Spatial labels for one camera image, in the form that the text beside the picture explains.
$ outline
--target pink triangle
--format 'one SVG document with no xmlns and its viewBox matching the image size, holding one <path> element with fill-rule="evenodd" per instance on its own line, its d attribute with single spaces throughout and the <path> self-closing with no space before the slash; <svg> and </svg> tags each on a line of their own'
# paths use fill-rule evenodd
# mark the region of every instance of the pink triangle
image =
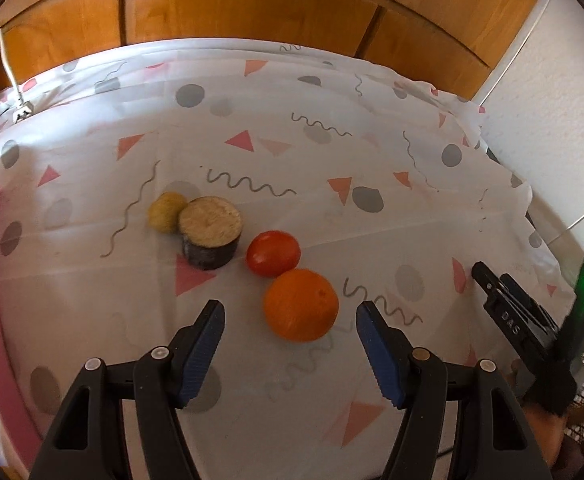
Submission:
<svg viewBox="0 0 584 480">
<path fill-rule="evenodd" d="M 31 79 L 28 79 L 27 81 L 25 81 L 25 84 L 23 85 L 23 92 L 27 92 L 28 90 L 31 90 L 32 88 L 34 88 L 36 86 L 36 78 L 33 77 Z"/>
<path fill-rule="evenodd" d="M 38 186 L 36 186 L 36 187 L 40 187 L 43 184 L 47 184 L 49 181 L 54 180 L 55 178 L 59 178 L 59 177 L 60 177 L 60 173 L 58 171 L 54 170 L 53 167 L 48 166 L 47 169 L 45 170 L 45 172 L 43 173 L 41 180 L 38 182 Z"/>
<path fill-rule="evenodd" d="M 470 349 L 467 352 L 466 362 L 464 363 L 465 366 L 474 366 L 478 362 L 478 358 L 476 357 L 476 352 L 474 351 L 474 347 L 470 345 Z"/>
<path fill-rule="evenodd" d="M 347 446 L 357 435 L 363 433 L 363 430 L 372 424 L 383 413 L 384 409 L 384 406 L 352 402 L 349 407 L 349 417 L 341 447 Z"/>
<path fill-rule="evenodd" d="M 456 258 L 452 258 L 452 270 L 454 271 L 454 290 L 463 294 L 466 290 L 467 277 L 463 265 Z"/>
<path fill-rule="evenodd" d="M 394 173 L 393 175 L 396 180 L 403 184 L 403 186 L 411 189 L 411 182 L 409 181 L 409 173 L 407 171 L 401 171 L 400 173 Z"/>
<path fill-rule="evenodd" d="M 370 144 L 372 144 L 373 146 L 376 146 L 378 148 L 378 139 L 376 138 L 376 136 L 374 134 L 365 134 L 363 136 L 363 138 L 369 142 Z"/>
<path fill-rule="evenodd" d="M 347 196 L 349 195 L 349 186 L 352 184 L 352 177 L 347 176 L 344 178 L 329 178 L 329 186 L 339 194 L 341 203 L 345 205 L 347 202 Z"/>
<path fill-rule="evenodd" d="M 177 296 L 192 290 L 208 280 L 214 278 L 216 274 L 192 267 L 181 255 L 176 255 L 176 289 Z"/>
<path fill-rule="evenodd" d="M 265 65 L 267 65 L 267 61 L 248 59 L 245 61 L 245 75 L 248 76 L 251 73 L 258 72 Z"/>
<path fill-rule="evenodd" d="M 243 150 L 247 150 L 249 152 L 254 152 L 254 146 L 251 143 L 251 137 L 249 137 L 248 130 L 243 130 L 238 135 L 233 136 L 232 139 L 226 140 L 225 143 L 229 144 L 230 146 L 242 148 Z"/>
<path fill-rule="evenodd" d="M 349 404 L 345 406 L 341 415 L 338 416 L 334 424 L 329 427 L 329 430 L 323 435 L 323 441 L 341 447 L 343 444 L 343 435 L 345 435 L 345 427 L 347 426 L 347 418 L 349 416 Z"/>
<path fill-rule="evenodd" d="M 280 140 L 262 139 L 262 137 L 259 137 L 259 142 L 263 148 L 268 150 L 274 156 L 285 153 L 292 147 L 292 145 L 288 144 L 287 142 L 281 142 Z"/>
<path fill-rule="evenodd" d="M 145 134 L 133 135 L 130 137 L 122 137 L 118 139 L 118 155 L 116 156 L 116 160 L 120 160 L 123 158 L 125 153 L 132 149 L 132 147 L 142 139 L 142 136 Z"/>
</svg>

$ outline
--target black clamp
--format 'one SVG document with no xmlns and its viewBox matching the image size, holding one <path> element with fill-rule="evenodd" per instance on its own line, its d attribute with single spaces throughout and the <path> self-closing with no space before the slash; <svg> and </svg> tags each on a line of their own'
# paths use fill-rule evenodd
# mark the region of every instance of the black clamp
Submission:
<svg viewBox="0 0 584 480">
<path fill-rule="evenodd" d="M 578 390 L 575 376 L 582 369 L 584 264 L 574 305 L 561 327 L 510 275 L 498 278 L 487 265 L 477 262 L 472 277 L 487 294 L 483 308 L 534 376 L 524 402 L 536 402 L 549 413 L 565 415 Z"/>
<path fill-rule="evenodd" d="M 198 395 L 224 328 L 224 307 L 210 300 L 192 326 L 138 361 L 88 360 L 54 418 L 30 480 L 131 480 L 122 399 L 136 401 L 150 478 L 199 480 L 175 409 Z"/>
<path fill-rule="evenodd" d="M 357 308 L 357 331 L 383 396 L 405 409 L 382 480 L 429 480 L 445 405 L 457 400 L 450 480 L 550 480 L 521 407 L 496 365 L 444 363 L 390 328 L 372 301 Z"/>
</svg>

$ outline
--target tablecloth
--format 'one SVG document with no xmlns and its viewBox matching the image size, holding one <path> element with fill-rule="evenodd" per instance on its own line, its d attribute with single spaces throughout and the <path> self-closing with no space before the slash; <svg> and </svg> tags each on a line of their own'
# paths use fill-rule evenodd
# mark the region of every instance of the tablecloth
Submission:
<svg viewBox="0 0 584 480">
<path fill-rule="evenodd" d="M 69 62 L 23 90 L 36 114 L 16 125 L 12 92 L 0 94 L 0 311 L 42 434 L 88 358 L 135 360 L 214 298 L 225 334 L 179 413 L 201 478 L 363 480 L 382 471 L 401 413 L 353 328 L 361 301 L 414 346 L 501 367 L 514 354 L 473 263 L 510 273 L 559 322 L 572 303 L 525 218 L 530 186 L 486 156 L 486 110 L 429 83 L 297 45 L 174 40 Z M 238 207 L 245 228 L 227 266 L 193 269 L 178 236 L 147 227 L 165 190 Z M 270 229 L 293 234 L 299 266 L 339 295 L 316 342 L 265 323 L 270 280 L 244 256 Z M 126 402 L 143 478 L 133 411 Z"/>
</svg>

